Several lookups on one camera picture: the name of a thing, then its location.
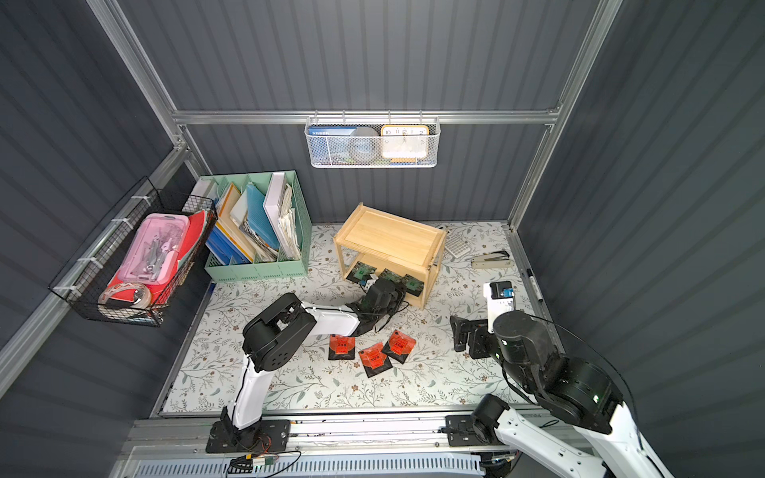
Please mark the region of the green tea bag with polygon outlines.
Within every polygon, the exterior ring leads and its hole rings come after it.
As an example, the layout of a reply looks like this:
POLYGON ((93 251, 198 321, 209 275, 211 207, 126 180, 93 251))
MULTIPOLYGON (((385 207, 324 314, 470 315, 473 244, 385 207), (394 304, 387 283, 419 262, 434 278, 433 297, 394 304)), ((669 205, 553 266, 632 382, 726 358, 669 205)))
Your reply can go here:
POLYGON ((377 269, 375 266, 366 264, 364 262, 357 262, 352 267, 346 279, 364 287, 373 278, 376 272, 377 269))
POLYGON ((402 284, 404 285, 404 290, 414 297, 420 297, 424 292, 424 281, 420 281, 420 279, 412 275, 404 275, 402 277, 402 284))
POLYGON ((379 275, 381 279, 389 280, 390 282, 394 282, 396 284, 402 283, 402 276, 396 274, 395 272, 392 272, 391 270, 384 269, 382 273, 379 275))

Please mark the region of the red tea bag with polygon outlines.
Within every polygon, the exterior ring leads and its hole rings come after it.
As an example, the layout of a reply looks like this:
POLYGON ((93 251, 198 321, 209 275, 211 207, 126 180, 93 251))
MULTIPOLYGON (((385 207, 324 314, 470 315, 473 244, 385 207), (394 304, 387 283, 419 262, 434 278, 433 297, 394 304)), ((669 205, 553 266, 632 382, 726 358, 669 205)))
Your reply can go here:
POLYGON ((359 352, 362 366, 368 378, 378 376, 392 369, 390 358, 383 352, 384 344, 374 344, 359 352))
POLYGON ((329 338, 329 360, 354 360, 356 358, 356 339, 341 335, 329 338))
POLYGON ((404 364, 415 347, 416 339, 400 330, 394 330, 382 347, 382 352, 399 364, 404 364))

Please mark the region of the red tea bag bottom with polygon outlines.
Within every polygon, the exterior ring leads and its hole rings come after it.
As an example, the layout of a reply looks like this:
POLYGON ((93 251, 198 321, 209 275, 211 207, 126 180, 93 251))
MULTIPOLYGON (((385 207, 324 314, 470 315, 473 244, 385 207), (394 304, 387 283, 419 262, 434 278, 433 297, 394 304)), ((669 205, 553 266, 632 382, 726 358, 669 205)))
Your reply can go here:
POLYGON ((383 352, 384 344, 374 344, 359 352, 362 366, 368 378, 378 376, 392 369, 390 358, 383 352))

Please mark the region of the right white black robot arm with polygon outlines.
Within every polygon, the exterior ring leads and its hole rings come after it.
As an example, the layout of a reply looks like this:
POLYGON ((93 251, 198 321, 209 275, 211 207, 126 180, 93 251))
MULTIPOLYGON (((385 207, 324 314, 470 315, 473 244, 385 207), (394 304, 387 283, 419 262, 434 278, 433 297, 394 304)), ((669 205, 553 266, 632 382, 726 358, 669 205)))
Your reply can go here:
POLYGON ((671 476, 639 431, 613 379, 596 364, 562 352, 550 325, 522 311, 502 313, 494 321, 450 319, 456 351, 495 360, 518 396, 531 398, 553 418, 572 426, 593 453, 529 422, 494 394, 486 394, 470 416, 448 418, 450 444, 503 444, 559 477, 671 476))

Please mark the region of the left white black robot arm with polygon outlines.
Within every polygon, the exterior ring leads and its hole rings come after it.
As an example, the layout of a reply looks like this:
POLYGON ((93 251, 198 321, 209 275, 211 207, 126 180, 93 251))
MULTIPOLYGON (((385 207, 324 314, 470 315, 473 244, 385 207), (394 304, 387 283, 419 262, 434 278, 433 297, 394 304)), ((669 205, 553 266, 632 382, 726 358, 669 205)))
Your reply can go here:
POLYGON ((275 372, 308 338, 360 337, 394 316, 404 298, 404 285, 388 279, 376 280, 363 298, 343 306, 316 306, 294 293, 283 294, 244 327, 241 385, 221 420, 236 432, 257 428, 275 372))

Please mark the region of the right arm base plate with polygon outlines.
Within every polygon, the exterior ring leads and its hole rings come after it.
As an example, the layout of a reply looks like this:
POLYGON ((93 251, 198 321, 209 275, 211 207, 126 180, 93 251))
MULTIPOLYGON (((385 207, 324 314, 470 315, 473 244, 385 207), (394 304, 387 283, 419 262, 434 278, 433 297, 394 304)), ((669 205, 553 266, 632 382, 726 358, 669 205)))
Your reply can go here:
POLYGON ((447 435, 451 447, 496 444, 496 436, 489 430, 488 422, 474 414, 450 414, 440 430, 447 435))

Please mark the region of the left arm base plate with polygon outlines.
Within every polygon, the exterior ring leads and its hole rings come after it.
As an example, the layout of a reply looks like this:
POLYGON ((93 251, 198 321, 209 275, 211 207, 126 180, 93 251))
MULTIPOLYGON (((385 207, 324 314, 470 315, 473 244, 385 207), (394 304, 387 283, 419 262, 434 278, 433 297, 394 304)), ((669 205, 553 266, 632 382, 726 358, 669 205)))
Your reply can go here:
POLYGON ((291 422, 260 420, 243 430, 236 430, 224 420, 215 422, 209 432, 205 452, 209 454, 282 452, 287 448, 291 422))

